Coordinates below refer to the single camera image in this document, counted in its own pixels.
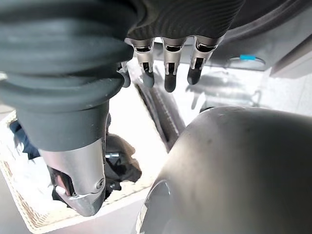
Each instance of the gray rubber fingertip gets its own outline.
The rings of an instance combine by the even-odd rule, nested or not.
[[[199,82],[201,70],[199,69],[189,69],[187,74],[187,81],[189,84],[194,85]]]
[[[171,93],[176,88],[176,76],[169,74],[165,76],[165,90]]]
[[[143,73],[143,83],[146,87],[152,88],[154,86],[154,73],[153,72],[145,72]]]

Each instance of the white cloth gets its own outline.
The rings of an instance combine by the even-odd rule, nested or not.
[[[28,205],[39,214],[66,207],[52,199],[53,185],[48,168],[42,157],[28,160],[23,144],[14,139],[8,127],[0,129],[1,160],[9,164],[13,186]]]

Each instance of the robotic hand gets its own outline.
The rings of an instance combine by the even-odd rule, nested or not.
[[[7,79],[0,82],[0,99],[16,108],[31,142],[56,172],[56,191],[69,206],[83,216],[102,206],[109,99],[125,80],[129,85],[123,62],[132,58],[133,48],[146,74],[144,83],[152,87],[153,43],[162,37],[165,88],[172,92],[183,43],[195,37],[188,82],[196,84],[243,3],[1,1],[0,70]]]

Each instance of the laundry basket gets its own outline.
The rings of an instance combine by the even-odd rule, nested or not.
[[[122,89],[110,101],[112,123],[109,131],[125,139],[135,148],[132,158],[136,159],[142,170],[141,178],[136,182],[121,183],[121,191],[113,191],[104,201],[99,213],[93,217],[82,217],[73,209],[63,207],[45,214],[39,214],[14,188],[10,163],[6,161],[8,154],[5,136],[0,137],[0,169],[8,184],[15,204],[30,232],[42,234],[55,229],[74,225],[90,220],[99,215],[107,214],[131,200],[145,196],[167,159],[165,145],[156,130],[146,106],[134,86]],[[16,119],[12,112],[0,123],[0,134],[7,130],[8,124]]]

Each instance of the screw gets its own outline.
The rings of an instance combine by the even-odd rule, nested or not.
[[[102,178],[102,179],[101,179],[101,180],[97,183],[97,189],[102,188],[102,186],[103,186],[104,182],[105,182],[105,179],[104,179],[104,178]]]

